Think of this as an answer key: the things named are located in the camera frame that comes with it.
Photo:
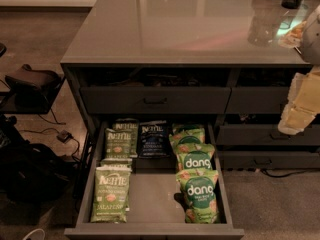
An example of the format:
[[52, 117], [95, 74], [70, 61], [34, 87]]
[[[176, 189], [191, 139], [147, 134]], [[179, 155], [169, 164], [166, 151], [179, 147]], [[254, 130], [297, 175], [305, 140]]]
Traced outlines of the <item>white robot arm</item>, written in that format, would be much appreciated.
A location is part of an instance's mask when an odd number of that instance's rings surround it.
[[287, 135], [296, 135], [320, 113], [320, 6], [285, 35], [278, 44], [294, 48], [301, 58], [312, 65], [307, 74], [296, 73], [288, 92], [278, 130]]

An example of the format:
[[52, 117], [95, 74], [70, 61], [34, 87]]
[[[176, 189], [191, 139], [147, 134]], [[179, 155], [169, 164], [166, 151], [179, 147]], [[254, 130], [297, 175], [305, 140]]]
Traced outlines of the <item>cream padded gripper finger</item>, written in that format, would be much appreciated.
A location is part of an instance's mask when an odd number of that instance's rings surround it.
[[296, 135], [315, 119], [315, 115], [287, 104], [281, 114], [278, 130], [287, 135]]
[[320, 75], [296, 73], [292, 79], [288, 101], [298, 108], [314, 114], [320, 113]]

